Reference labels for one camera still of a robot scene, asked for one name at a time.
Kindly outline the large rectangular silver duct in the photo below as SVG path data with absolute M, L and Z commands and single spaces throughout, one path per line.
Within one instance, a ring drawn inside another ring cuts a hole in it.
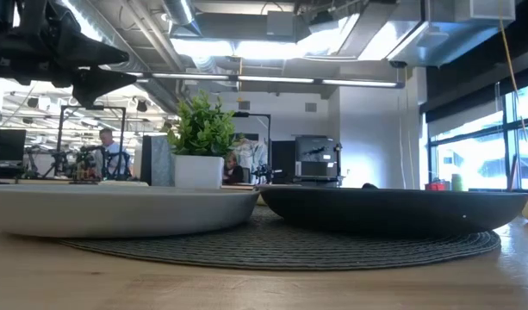
M 448 64 L 516 20 L 520 0 L 423 0 L 425 18 L 387 56 L 410 66 Z

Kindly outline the white hanging garment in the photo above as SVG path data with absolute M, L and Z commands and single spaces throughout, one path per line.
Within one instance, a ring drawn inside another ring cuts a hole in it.
M 254 172 L 258 167 L 268 164 L 268 147 L 264 142 L 242 139 L 235 147 L 234 152 L 238 164 Z

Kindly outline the person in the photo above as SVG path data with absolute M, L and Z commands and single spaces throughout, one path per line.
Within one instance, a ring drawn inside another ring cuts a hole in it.
M 243 168 L 238 164 L 236 155 L 230 152 L 225 159 L 222 182 L 224 184 L 242 183 L 243 178 Z
M 103 162 L 107 177 L 114 180 L 126 180 L 131 176 L 130 156 L 120 143 L 114 140 L 113 132 L 104 128 L 99 132 L 99 138 L 104 148 Z

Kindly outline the black round plate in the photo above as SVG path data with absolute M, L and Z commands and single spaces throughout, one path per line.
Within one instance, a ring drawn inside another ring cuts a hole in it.
M 526 193 L 265 185 L 269 208 L 307 228 L 382 236 L 483 233 L 521 214 Z

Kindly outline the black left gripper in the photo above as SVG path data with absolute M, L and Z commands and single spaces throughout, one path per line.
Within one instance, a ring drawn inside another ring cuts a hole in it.
M 83 34 L 71 10 L 59 0 L 0 0 L 0 78 L 22 85 L 33 81 L 72 85 L 72 96 L 90 108 L 98 97 L 136 83 L 137 77 L 98 67 L 74 73 L 70 65 L 128 60 L 128 53 Z

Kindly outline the green plant in white pot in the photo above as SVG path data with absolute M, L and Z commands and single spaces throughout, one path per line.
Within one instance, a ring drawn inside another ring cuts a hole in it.
M 179 120 L 167 131 L 173 154 L 174 186 L 181 189 L 218 189 L 223 181 L 226 155 L 233 148 L 233 112 L 212 103 L 200 91 L 181 102 Z

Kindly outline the long ceiling light fixture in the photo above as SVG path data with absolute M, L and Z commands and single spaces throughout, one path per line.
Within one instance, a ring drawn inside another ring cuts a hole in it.
M 130 72 L 138 79 L 183 79 L 213 82 L 256 82 L 256 83 L 282 83 L 282 84 L 316 84 L 344 87 L 368 87 L 400 89 L 405 86 L 403 82 L 387 82 L 360 79 L 335 79 L 316 77 L 271 77 L 252 75 L 223 75 L 223 74 L 196 74 L 196 73 L 163 73 L 163 72 Z

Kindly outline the black cabinet machine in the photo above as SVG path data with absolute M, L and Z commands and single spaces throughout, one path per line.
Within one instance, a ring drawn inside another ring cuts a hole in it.
M 295 138 L 295 175 L 300 185 L 337 188 L 342 184 L 339 142 L 326 136 Z

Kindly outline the grey partition panel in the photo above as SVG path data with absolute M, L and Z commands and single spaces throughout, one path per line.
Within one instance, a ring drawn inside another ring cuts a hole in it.
M 149 186 L 174 185 L 171 147 L 165 135 L 144 136 L 141 144 L 140 180 Z

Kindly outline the round grey woven placemat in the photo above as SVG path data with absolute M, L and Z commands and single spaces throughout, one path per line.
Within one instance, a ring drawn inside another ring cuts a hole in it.
M 500 247 L 493 231 L 385 239 L 291 226 L 258 207 L 244 224 L 215 232 L 137 239 L 64 239 L 62 245 L 167 264 L 241 270 L 378 270 L 437 264 Z

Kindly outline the black computer monitor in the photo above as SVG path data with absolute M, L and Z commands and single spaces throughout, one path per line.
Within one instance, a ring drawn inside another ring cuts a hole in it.
M 26 131 L 0 129 L 0 179 L 18 178 L 24 172 Z

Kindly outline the tall black metal rig frame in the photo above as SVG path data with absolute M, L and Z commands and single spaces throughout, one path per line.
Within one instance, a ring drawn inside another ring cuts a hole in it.
M 102 169 L 101 169 L 101 178 L 102 180 L 107 180 L 112 177 L 114 178 L 120 178 L 121 176 L 121 162 L 122 162 L 122 153 L 123 153 L 123 140 L 124 140 L 124 132 L 125 132 L 125 125 L 126 125 L 126 109 L 123 107 L 105 107 L 102 105 L 93 105 L 89 107 L 83 107 L 83 106 L 72 106 L 72 105 L 62 105 L 60 107 L 60 114 L 59 114 L 59 127 L 58 127 L 58 137 L 57 137 L 57 145 L 56 145 L 56 152 L 53 154 L 54 163 L 53 163 L 53 175 L 55 177 L 59 177 L 62 172 L 62 161 L 66 160 L 66 155 L 62 152 L 61 146 L 62 146 L 62 135 L 63 135 L 63 126 L 64 122 L 68 119 L 67 116 L 65 116 L 65 112 L 67 109 L 72 109 L 72 112 L 70 115 L 73 115 L 78 109 L 86 109 L 86 110 L 105 110 L 105 109 L 113 109 L 113 110 L 120 110 L 121 111 L 121 130 L 120 130 L 120 145 L 119 150 L 117 152 L 118 157 L 118 163 L 115 167 L 115 172 L 111 174 L 109 172 L 109 169 L 106 165 L 107 158 L 109 157 L 109 153 L 104 150 L 103 147 L 100 147 L 103 163 L 102 163 Z

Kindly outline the round silver ventilation duct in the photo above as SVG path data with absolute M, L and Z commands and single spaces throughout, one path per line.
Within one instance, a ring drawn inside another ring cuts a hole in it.
M 162 0 L 163 8 L 169 18 L 169 35 L 183 28 L 194 36 L 202 36 L 196 22 L 196 10 L 191 0 Z

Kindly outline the grey round plate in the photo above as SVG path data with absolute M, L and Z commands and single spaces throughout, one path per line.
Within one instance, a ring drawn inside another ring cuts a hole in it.
M 153 186 L 0 185 L 0 232 L 49 238 L 143 238 L 246 222 L 259 193 Z

